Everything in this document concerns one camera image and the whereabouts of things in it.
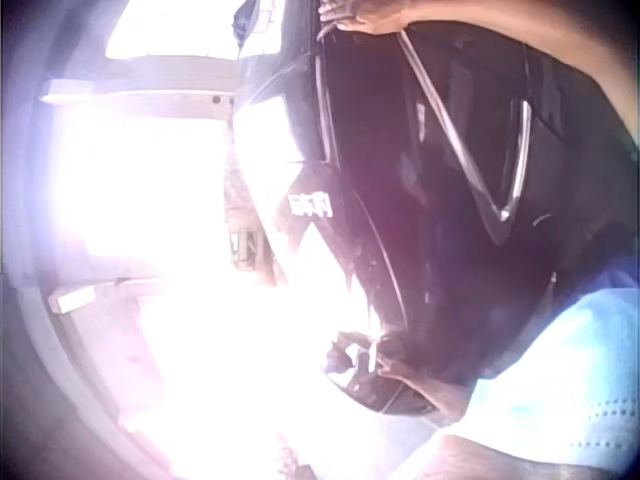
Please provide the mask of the person's left hand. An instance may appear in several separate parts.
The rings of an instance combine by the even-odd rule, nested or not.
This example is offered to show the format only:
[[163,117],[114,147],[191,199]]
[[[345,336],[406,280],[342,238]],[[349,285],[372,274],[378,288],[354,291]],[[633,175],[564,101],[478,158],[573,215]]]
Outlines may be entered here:
[[352,0],[353,17],[327,24],[339,30],[386,35],[403,30],[411,21],[414,0]]

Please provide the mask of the white concrete ledge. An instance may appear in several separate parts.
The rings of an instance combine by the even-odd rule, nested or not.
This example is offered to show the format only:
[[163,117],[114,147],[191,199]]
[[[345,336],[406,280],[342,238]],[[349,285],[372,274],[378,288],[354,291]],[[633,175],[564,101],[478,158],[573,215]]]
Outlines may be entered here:
[[42,86],[39,100],[55,106],[80,105],[130,115],[223,122],[234,112],[230,94],[181,87],[140,87],[118,81],[52,79]]

